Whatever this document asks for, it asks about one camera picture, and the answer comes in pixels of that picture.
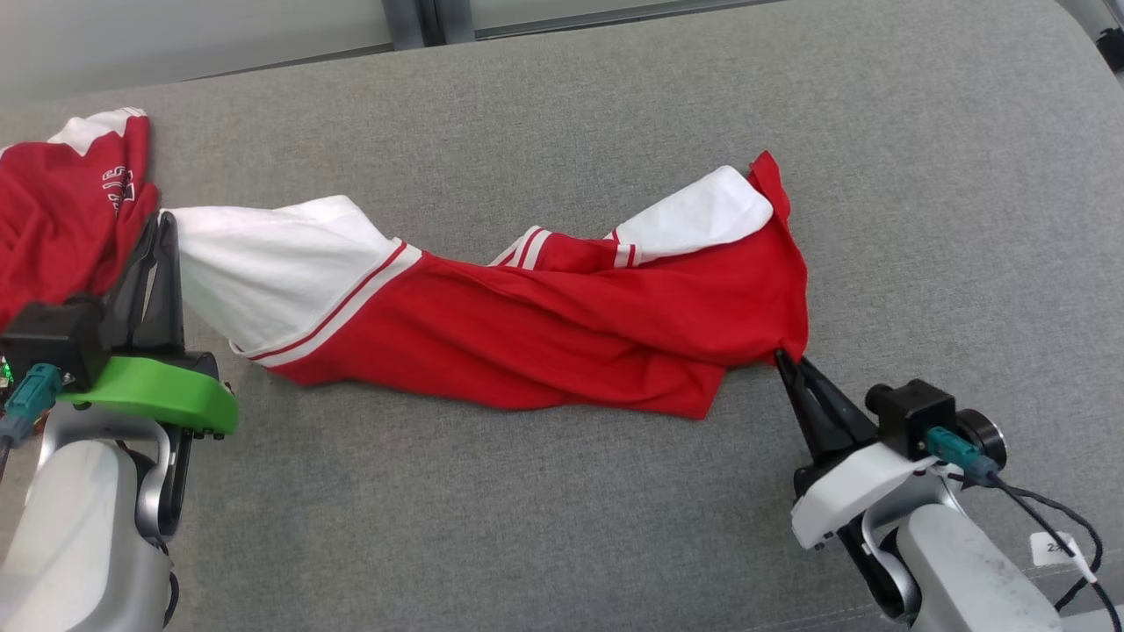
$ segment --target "red and white shirt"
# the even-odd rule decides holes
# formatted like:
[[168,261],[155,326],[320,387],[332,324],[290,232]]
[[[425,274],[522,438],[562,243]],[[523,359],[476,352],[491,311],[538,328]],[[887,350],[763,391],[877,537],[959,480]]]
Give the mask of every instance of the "red and white shirt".
[[361,380],[508,409],[706,416],[727,368],[803,355],[807,270],[769,154],[604,240],[533,227],[491,265],[384,237],[346,197],[170,210],[187,303],[301,385]]
[[0,329],[28,301],[109,291],[158,192],[148,118],[72,118],[43,143],[0,148]]

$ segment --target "white stripe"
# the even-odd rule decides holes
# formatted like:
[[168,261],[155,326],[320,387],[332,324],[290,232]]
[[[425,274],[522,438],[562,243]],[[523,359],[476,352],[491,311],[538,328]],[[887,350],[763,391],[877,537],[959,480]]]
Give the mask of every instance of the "white stripe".
[[143,116],[134,114],[139,111],[135,108],[125,108],[109,112],[99,112],[88,118],[74,117],[66,121],[66,126],[63,127],[62,132],[47,138],[47,143],[70,145],[80,156],[84,156],[90,151],[90,145],[98,138],[110,133],[125,136],[126,123],[128,123],[130,117]]
[[534,240],[531,240],[531,245],[527,246],[527,258],[523,260],[524,270],[534,270],[535,262],[538,261],[538,253],[543,250],[543,244],[546,243],[546,237],[551,236],[551,232],[543,229]]
[[[396,246],[398,243],[401,243],[400,240],[393,240],[393,241],[396,242]],[[325,324],[324,327],[320,328],[320,331],[317,332],[315,336],[308,338],[303,343],[283,353],[268,355],[265,358],[262,358],[261,360],[257,360],[256,362],[262,367],[278,367],[281,364],[293,362],[296,360],[300,360],[301,358],[305,358],[309,353],[316,351],[317,349],[319,349],[321,344],[327,342],[328,338],[330,338],[333,335],[336,334],[336,332],[338,332],[344,325],[346,325],[347,322],[351,320],[352,317],[355,316],[355,314],[357,314],[359,310],[362,309],[364,305],[366,305],[366,301],[371,300],[371,297],[378,294],[378,291],[381,290],[388,282],[390,282],[392,279],[395,279],[402,272],[409,270],[415,263],[417,263],[420,260],[422,260],[422,251],[411,245],[407,245],[406,249],[398,254],[398,258],[396,258],[390,263],[390,265],[387,265],[378,274],[372,277],[371,280],[369,280],[360,291],[355,292],[354,296],[347,299],[347,303],[344,304],[344,306],[339,309],[339,312],[336,312],[335,316],[333,316],[332,319],[328,320],[328,323]],[[373,265],[371,270],[378,269],[379,265]],[[366,274],[360,277],[357,282],[363,282],[363,279],[365,279],[366,276],[370,273],[371,272],[369,271]],[[327,310],[327,314],[332,314],[332,312],[335,310],[336,307],[337,306],[333,305],[332,308]],[[307,336],[308,333],[309,332],[303,332],[301,333],[301,335],[294,336],[292,340],[300,340]],[[288,344],[292,344],[292,341],[289,341],[287,344],[273,345],[273,349],[284,349]],[[268,352],[269,350],[259,350],[253,353],[236,351],[238,355],[248,358],[252,358],[254,355],[261,355],[262,353],[268,353]]]
[[613,260],[614,268],[628,267],[628,252],[632,244],[617,244],[617,256]]
[[531,228],[527,228],[527,232],[524,233],[522,237],[519,237],[518,240],[516,240],[514,244],[507,246],[507,250],[505,250],[504,252],[499,253],[499,256],[497,256],[496,259],[493,259],[492,262],[489,263],[488,265],[489,267],[491,267],[491,265],[499,265],[499,262],[504,261],[504,259],[508,254],[510,254],[511,252],[516,252],[516,255],[513,256],[511,261],[509,261],[507,264],[508,265],[519,265],[519,254],[518,253],[520,251],[523,251],[523,244],[527,243],[527,237],[529,237],[531,234],[534,233],[537,229],[538,229],[538,226],[532,226]]

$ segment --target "gray fabric surface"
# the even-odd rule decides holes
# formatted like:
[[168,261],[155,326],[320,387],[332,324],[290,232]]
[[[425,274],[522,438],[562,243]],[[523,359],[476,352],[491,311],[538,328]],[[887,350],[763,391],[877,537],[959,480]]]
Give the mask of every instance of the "gray fabric surface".
[[[1052,0],[791,0],[287,67],[6,112],[0,144],[120,106],[152,115],[165,206],[346,193],[475,262],[532,224],[604,235],[770,150],[821,368],[856,400],[924,377],[998,421],[1009,479],[1100,527],[1124,598],[1124,93]],[[502,414],[301,390],[188,335],[243,427],[194,450],[170,630],[895,629],[840,548],[790,535],[806,457],[768,368],[698,424]],[[0,543],[35,457],[0,486]],[[1030,567],[1030,520],[964,503]]]

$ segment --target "red stripe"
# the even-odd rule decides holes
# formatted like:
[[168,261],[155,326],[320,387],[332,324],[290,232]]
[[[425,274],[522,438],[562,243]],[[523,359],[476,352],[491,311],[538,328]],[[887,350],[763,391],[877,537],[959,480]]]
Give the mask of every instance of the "red stripe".
[[390,255],[390,259],[388,259],[387,261],[384,261],[382,263],[382,265],[375,268],[374,272],[371,272],[370,274],[368,274],[366,278],[363,279],[362,283],[360,283],[359,286],[356,286],[356,288],[354,290],[352,290],[351,294],[348,294],[343,300],[341,300],[339,305],[337,305],[336,308],[332,310],[332,314],[328,314],[328,317],[325,318],[325,319],[323,319],[323,320],[320,320],[320,324],[317,325],[315,329],[312,329],[312,333],[308,334],[307,336],[300,338],[299,341],[297,341],[297,342],[294,342],[292,344],[282,346],[281,349],[278,349],[275,351],[268,351],[268,352],[262,353],[260,355],[255,355],[255,356],[251,358],[250,360],[253,361],[253,362],[256,362],[256,361],[259,361],[259,360],[261,360],[263,358],[269,358],[270,355],[277,355],[278,353],[284,353],[285,351],[290,351],[293,347],[300,346],[300,345],[305,344],[306,342],[308,342],[309,340],[311,340],[312,337],[315,337],[316,334],[320,333],[320,329],[323,329],[328,323],[332,322],[332,318],[334,318],[336,316],[336,314],[339,314],[339,310],[343,309],[345,305],[347,305],[347,301],[350,301],[352,299],[352,297],[354,297],[356,294],[359,294],[359,291],[361,289],[363,289],[368,283],[370,283],[371,279],[373,279],[379,272],[382,272],[383,270],[387,269],[388,265],[390,265],[391,263],[393,263],[395,260],[398,259],[398,255],[401,254],[404,250],[406,250],[406,242],[402,242],[401,245],[398,246],[398,250],[396,250],[393,252],[393,254]]
[[535,236],[537,236],[542,232],[543,229],[538,228],[534,233],[527,236],[527,243],[523,244],[523,254],[519,255],[519,265],[517,265],[517,268],[523,268],[523,262],[527,260],[527,251],[531,250],[531,242],[533,242],[535,240]]

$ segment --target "green plastic part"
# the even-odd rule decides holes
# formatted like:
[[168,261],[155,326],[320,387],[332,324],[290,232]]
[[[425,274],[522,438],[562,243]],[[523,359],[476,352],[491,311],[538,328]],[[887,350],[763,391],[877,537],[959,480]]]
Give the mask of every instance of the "green plastic part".
[[60,400],[97,404],[138,417],[198,432],[234,434],[238,403],[217,380],[148,358],[109,359],[87,392],[63,392]]

